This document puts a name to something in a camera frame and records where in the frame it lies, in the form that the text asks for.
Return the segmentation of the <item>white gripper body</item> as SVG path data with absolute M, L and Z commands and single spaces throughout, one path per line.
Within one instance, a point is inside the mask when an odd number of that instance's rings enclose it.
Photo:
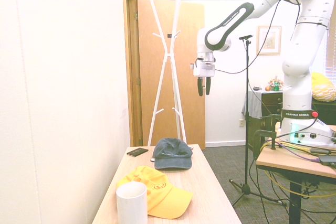
M 196 60 L 193 67 L 195 77 L 213 77 L 215 75 L 215 64 L 213 62 Z

